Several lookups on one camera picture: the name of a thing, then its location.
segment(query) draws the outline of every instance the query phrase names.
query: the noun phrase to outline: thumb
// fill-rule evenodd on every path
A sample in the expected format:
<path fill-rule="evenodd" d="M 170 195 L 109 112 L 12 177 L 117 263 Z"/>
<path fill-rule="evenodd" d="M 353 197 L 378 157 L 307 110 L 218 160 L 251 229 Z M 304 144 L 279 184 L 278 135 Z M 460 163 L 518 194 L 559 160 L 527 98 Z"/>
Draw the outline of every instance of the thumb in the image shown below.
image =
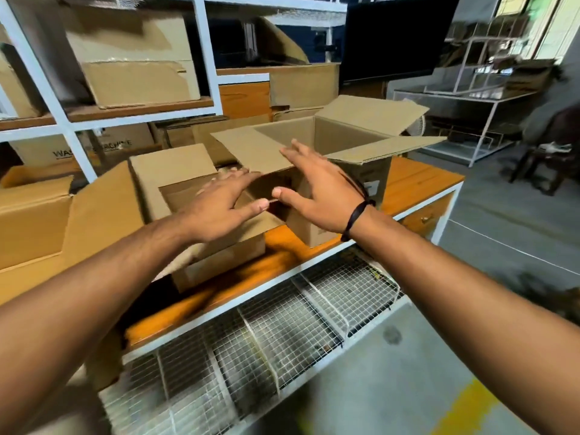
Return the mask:
<path fill-rule="evenodd" d="M 251 203 L 245 205 L 242 208 L 234 209 L 237 216 L 240 218 L 240 223 L 248 221 L 254 218 L 256 215 L 261 214 L 266 209 L 268 209 L 269 201 L 266 198 L 260 198 L 259 200 L 252 201 Z"/>
<path fill-rule="evenodd" d="M 282 187 L 272 189 L 272 197 L 277 198 L 288 206 L 292 206 L 302 215 L 304 215 L 304 212 L 307 211 L 308 206 L 312 203 L 311 199 L 302 197 L 298 192 Z"/>

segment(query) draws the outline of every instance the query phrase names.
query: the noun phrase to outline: black wristband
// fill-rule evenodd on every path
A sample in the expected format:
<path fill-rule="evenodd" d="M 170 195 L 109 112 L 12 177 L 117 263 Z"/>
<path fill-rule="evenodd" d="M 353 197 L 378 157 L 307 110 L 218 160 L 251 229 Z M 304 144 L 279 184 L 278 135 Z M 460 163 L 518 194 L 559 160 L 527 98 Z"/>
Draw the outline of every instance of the black wristband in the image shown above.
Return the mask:
<path fill-rule="evenodd" d="M 342 234 L 342 236 L 340 237 L 340 240 L 342 242 L 346 242 L 350 240 L 350 229 L 352 228 L 354 222 L 356 220 L 359 219 L 359 217 L 362 215 L 362 213 L 364 212 L 365 208 L 368 205 L 374 206 L 376 203 L 374 200 L 365 200 L 362 203 L 360 203 L 356 208 L 354 208 L 353 213 L 351 214 L 350 218 L 349 218 L 349 222 L 346 223 L 346 229 L 344 229 L 344 233 Z"/>

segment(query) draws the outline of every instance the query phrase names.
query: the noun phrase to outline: wooden drawer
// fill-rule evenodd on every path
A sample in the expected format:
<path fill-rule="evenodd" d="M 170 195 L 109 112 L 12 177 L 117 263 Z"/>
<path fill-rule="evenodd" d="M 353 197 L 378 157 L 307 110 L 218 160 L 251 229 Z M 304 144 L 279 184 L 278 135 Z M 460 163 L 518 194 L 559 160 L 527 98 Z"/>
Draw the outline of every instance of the wooden drawer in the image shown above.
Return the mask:
<path fill-rule="evenodd" d="M 221 85 L 219 93 L 223 114 L 230 119 L 272 114 L 269 82 Z"/>
<path fill-rule="evenodd" d="M 437 222 L 445 213 L 452 195 L 453 194 L 448 194 L 424 208 L 407 215 L 400 221 L 400 223 L 409 230 L 412 230 L 422 237 L 426 237 L 433 232 L 435 226 L 437 226 Z"/>

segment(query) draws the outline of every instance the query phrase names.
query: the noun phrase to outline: concrete floor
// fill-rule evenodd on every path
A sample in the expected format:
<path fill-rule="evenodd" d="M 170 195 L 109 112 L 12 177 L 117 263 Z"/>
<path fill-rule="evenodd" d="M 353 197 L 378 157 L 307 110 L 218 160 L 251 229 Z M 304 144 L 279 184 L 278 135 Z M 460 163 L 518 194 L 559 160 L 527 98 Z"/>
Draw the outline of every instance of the concrete floor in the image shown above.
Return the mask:
<path fill-rule="evenodd" d="M 411 158 L 466 175 L 441 246 L 492 277 L 522 272 L 560 289 L 580 285 L 580 185 L 555 197 L 506 174 L 523 153 L 503 150 L 471 169 L 412 153 Z M 553 172 L 538 169 L 536 180 Z M 494 238 L 520 253 L 468 230 Z M 385 333 L 395 327 L 399 344 Z M 533 434 L 475 380 L 415 307 L 402 308 L 302 390 L 251 427 L 250 434 Z"/>

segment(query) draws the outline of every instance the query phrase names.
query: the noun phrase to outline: television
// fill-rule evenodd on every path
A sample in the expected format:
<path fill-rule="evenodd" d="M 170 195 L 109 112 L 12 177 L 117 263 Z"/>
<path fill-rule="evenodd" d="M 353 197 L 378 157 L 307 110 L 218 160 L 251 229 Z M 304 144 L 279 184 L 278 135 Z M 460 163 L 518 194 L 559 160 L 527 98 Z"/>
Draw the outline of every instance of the television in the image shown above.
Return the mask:
<path fill-rule="evenodd" d="M 459 0 L 390 0 L 348 6 L 340 84 L 431 75 Z"/>

